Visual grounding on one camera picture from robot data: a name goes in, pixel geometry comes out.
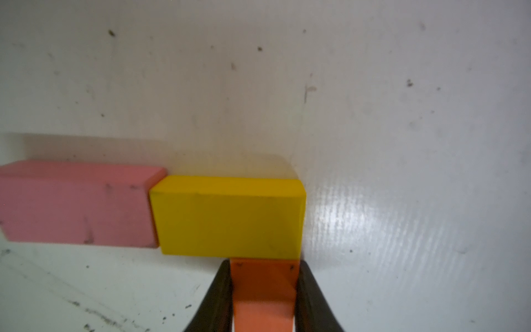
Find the pink block in row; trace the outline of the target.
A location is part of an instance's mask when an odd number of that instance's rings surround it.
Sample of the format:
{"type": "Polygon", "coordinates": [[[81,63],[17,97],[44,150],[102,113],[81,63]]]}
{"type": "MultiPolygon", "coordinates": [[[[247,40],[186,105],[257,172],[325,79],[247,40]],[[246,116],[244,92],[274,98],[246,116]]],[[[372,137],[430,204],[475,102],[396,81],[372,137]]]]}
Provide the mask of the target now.
{"type": "Polygon", "coordinates": [[[156,248],[149,190],[163,167],[21,160],[1,166],[11,242],[156,248]]]}

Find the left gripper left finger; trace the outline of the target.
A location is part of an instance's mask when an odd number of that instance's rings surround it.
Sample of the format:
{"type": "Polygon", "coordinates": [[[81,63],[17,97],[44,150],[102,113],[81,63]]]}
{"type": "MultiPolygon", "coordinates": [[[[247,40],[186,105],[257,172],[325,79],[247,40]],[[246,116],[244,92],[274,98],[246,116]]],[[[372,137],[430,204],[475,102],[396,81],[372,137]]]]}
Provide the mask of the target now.
{"type": "Polygon", "coordinates": [[[233,320],[230,261],[224,260],[184,332],[231,332],[233,320]]]}

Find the orange block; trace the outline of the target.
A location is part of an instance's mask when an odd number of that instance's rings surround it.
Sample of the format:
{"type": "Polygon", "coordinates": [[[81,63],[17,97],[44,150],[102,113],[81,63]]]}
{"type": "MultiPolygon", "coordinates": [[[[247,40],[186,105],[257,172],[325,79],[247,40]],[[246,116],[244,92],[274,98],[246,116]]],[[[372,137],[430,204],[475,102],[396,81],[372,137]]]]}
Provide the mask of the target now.
{"type": "Polygon", "coordinates": [[[235,331],[292,331],[299,260],[231,259],[235,331]]]}

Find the yellow block in row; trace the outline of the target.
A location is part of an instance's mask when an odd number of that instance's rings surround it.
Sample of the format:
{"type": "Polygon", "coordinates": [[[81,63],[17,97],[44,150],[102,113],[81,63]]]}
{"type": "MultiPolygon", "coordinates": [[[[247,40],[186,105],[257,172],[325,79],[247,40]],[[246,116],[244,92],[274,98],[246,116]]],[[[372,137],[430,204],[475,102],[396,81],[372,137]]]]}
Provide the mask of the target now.
{"type": "Polygon", "coordinates": [[[168,176],[149,198],[166,255],[301,256],[306,191],[298,179],[168,176]]]}

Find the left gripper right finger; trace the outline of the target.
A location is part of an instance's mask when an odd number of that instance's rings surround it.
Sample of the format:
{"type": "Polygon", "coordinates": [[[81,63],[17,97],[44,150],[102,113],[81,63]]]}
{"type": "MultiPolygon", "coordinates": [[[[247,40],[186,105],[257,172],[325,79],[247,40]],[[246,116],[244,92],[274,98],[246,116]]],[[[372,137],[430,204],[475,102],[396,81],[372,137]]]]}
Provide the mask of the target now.
{"type": "Polygon", "coordinates": [[[304,260],[300,261],[296,290],[296,332],[344,332],[304,260]]]}

